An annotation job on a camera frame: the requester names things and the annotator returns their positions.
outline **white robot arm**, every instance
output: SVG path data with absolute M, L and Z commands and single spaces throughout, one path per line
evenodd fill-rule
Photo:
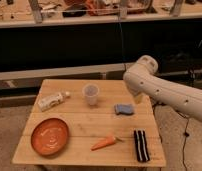
M 133 95 L 144 92 L 202 122 L 202 90 L 157 78 L 154 76 L 157 69 L 158 64 L 151 56 L 139 58 L 124 74 L 128 90 Z

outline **round plate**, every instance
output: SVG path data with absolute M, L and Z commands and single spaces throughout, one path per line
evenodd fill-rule
M 44 120 L 34 129 L 31 144 L 40 155 L 51 155 L 66 145 L 68 136 L 67 124 L 63 120 L 51 118 Z

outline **toy carrot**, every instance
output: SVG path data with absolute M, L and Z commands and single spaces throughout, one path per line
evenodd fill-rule
M 95 145 L 93 145 L 91 150 L 94 151 L 94 150 L 97 150 L 99 148 L 103 148 L 103 147 L 106 147 L 106 146 L 109 146 L 109 145 L 113 145 L 113 144 L 116 143 L 116 141 L 117 141 L 116 137 L 108 136 L 108 137 L 100 140 L 99 142 L 97 142 Z

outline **floor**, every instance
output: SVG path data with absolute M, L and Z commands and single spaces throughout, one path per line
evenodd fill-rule
M 32 105 L 16 107 L 0 107 L 0 171 L 31 171 L 39 168 L 30 165 L 14 165 L 11 159 L 24 129 Z M 150 168 L 148 171 L 202 171 L 202 123 L 190 118 L 184 118 L 169 106 L 154 107 L 156 122 L 162 137 L 167 166 L 165 168 Z M 103 168 L 103 167 L 55 167 L 49 170 L 66 171 L 133 171 L 135 169 Z

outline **white cup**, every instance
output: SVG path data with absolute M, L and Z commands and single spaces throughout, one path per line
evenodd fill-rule
M 98 101 L 99 88 L 95 84 L 87 84 L 83 87 L 83 95 L 87 103 L 91 106 L 96 105 Z

